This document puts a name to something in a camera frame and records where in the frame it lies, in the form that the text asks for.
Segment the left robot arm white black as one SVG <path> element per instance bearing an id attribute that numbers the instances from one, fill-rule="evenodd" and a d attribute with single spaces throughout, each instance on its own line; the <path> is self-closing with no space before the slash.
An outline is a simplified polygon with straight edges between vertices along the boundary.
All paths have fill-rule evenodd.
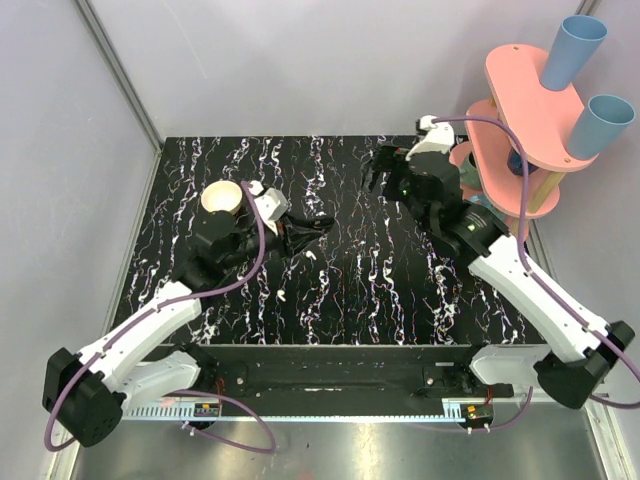
<path id="1" fill-rule="evenodd" d="M 178 391 L 196 396 L 218 392 L 219 362 L 195 344 L 179 345 L 149 364 L 142 361 L 216 297 L 252 279 L 266 255 L 291 258 L 326 235 L 334 223 L 331 216 L 300 218 L 286 211 L 262 215 L 244 207 L 199 212 L 186 258 L 150 302 L 80 351 L 61 348 L 48 359 L 42 400 L 49 414 L 46 448 L 63 448 L 52 441 L 55 424 L 73 441 L 90 447 L 138 406 Z"/>

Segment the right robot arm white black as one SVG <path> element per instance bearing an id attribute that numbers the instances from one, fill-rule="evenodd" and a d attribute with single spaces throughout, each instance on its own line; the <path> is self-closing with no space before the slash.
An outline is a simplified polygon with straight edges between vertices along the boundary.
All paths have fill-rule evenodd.
<path id="1" fill-rule="evenodd" d="M 581 408 L 635 337 L 623 321 L 609 323 L 573 299 L 518 250 L 519 243 L 488 208 L 464 199 L 448 152 L 411 154 L 383 145 L 363 166 L 362 186 L 387 176 L 382 195 L 402 204 L 437 254 L 495 288 L 543 337 L 541 345 L 486 345 L 454 371 L 466 396 L 488 385 L 542 389 L 560 405 Z"/>

